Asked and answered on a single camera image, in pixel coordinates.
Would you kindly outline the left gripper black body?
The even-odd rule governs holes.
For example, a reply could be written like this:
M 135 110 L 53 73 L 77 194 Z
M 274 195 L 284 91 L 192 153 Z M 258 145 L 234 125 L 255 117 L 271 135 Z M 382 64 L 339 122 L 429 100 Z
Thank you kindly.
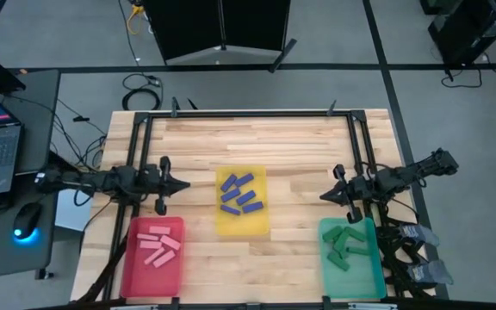
M 147 164 L 143 169 L 145 196 L 158 195 L 155 201 L 155 211 L 158 215 L 166 215 L 167 207 L 164 197 L 168 195 L 168 177 L 171 162 L 167 156 L 160 158 L 159 164 Z

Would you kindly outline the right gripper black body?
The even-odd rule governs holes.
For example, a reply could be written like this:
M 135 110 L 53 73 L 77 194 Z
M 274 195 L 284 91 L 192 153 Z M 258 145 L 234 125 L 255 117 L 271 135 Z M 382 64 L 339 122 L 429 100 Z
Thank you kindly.
M 364 176 L 356 176 L 351 178 L 350 181 L 345 179 L 345 169 L 341 164 L 337 164 L 333 170 L 334 176 L 337 180 L 346 182 L 345 194 L 350 198 L 350 203 L 347 206 L 349 209 L 347 218 L 353 224 L 357 223 L 363 218 L 362 211 L 355 205 L 355 201 L 369 200 L 372 197 L 369 181 Z

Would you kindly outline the yellow plastic bin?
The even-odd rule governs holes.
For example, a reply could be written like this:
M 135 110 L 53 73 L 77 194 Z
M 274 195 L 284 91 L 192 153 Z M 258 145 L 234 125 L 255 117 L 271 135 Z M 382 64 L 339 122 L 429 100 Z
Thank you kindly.
M 221 184 L 223 184 L 231 174 L 235 174 L 238 179 L 248 173 L 251 173 L 254 176 L 254 179 L 240 187 L 234 184 L 228 191 L 239 188 L 241 194 L 230 201 L 223 203 L 220 197 L 225 193 L 220 190 Z M 236 199 L 251 190 L 256 193 L 256 197 L 242 206 L 239 206 Z M 218 167 L 216 169 L 215 192 L 215 225 L 216 231 L 221 237 L 259 236 L 265 235 L 270 231 L 267 173 L 264 166 L 232 165 Z M 264 208 L 245 214 L 242 207 L 253 202 L 262 202 Z M 221 205 L 236 208 L 240 210 L 241 215 L 234 215 L 221 211 Z

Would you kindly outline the grey power supply box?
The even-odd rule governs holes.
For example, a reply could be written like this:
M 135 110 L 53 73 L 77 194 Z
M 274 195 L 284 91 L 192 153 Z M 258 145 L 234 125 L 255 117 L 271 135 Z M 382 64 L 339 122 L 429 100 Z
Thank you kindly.
M 399 227 L 400 236 L 409 238 L 417 242 L 424 242 L 429 245 L 439 246 L 439 237 L 428 227 L 417 225 L 403 225 Z
M 413 264 L 407 267 L 408 275 L 415 282 L 453 284 L 454 280 L 443 260 L 434 260 L 429 263 Z

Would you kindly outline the teal plastic bin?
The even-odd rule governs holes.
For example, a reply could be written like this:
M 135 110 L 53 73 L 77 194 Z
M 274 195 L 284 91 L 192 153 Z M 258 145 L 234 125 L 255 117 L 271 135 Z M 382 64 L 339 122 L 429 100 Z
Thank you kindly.
M 367 240 L 358 241 L 351 236 L 346 242 L 347 247 L 361 247 L 369 249 L 370 255 L 363 256 L 348 253 L 345 259 L 350 269 L 341 270 L 327 259 L 333 250 L 333 242 L 324 242 L 322 235 L 335 226 L 343 229 L 352 227 L 364 233 Z M 375 224 L 367 218 L 355 224 L 347 219 L 324 218 L 319 222 L 318 241 L 320 250 L 321 274 L 325 294 L 334 299 L 380 299 L 386 296 L 386 284 L 381 266 L 381 254 L 378 249 L 375 235 Z

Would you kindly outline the red plastic bin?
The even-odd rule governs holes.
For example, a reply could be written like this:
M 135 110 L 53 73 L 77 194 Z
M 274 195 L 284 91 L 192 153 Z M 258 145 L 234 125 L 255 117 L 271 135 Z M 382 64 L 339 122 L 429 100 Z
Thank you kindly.
M 141 249 L 137 233 L 149 233 L 150 226 L 168 226 L 169 237 L 182 243 L 179 251 L 162 244 L 176 256 L 168 263 L 155 268 L 144 260 L 157 249 Z M 133 297 L 173 297 L 178 295 L 183 277 L 184 221 L 180 217 L 139 217 L 131 222 L 127 237 L 125 263 L 121 279 L 121 296 Z

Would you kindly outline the white sheet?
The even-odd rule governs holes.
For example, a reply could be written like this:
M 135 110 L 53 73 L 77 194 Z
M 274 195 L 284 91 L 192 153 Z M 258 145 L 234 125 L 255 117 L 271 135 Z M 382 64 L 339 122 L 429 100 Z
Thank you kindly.
M 79 191 L 66 189 L 59 192 L 55 225 L 74 231 L 83 231 L 90 219 L 91 198 Z

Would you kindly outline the grey desk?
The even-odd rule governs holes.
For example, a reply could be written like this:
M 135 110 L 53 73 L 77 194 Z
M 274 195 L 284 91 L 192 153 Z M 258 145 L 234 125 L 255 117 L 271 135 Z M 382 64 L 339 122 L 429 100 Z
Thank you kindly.
M 58 196 L 36 191 L 34 177 L 47 165 L 53 134 L 53 118 L 59 93 L 60 72 L 37 71 L 20 75 L 26 89 L 3 97 L 3 105 L 24 123 L 12 204 L 0 209 L 0 276 L 47 267 L 51 260 Z M 30 203 L 41 205 L 40 218 L 28 239 L 17 240 L 14 221 Z

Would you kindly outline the black computer mouse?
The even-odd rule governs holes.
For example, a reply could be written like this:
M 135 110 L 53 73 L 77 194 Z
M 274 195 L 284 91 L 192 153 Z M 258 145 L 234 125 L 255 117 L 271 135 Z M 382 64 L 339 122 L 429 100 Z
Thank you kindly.
M 34 234 L 37 227 L 42 206 L 38 202 L 25 204 L 17 213 L 13 224 L 13 236 L 24 240 Z

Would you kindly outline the black folding partition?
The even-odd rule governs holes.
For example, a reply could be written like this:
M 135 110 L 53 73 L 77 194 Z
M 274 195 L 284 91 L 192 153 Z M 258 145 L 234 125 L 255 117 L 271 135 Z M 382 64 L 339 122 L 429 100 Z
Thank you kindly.
M 297 44 L 291 0 L 141 0 L 163 61 L 216 47 L 275 51 L 275 72 Z

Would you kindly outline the black equipment rack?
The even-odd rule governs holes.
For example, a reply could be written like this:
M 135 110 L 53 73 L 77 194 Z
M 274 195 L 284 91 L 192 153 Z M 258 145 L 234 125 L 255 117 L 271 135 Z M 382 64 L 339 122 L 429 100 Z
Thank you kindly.
M 496 44 L 496 0 L 418 0 L 431 17 L 431 56 L 450 66 L 488 61 Z

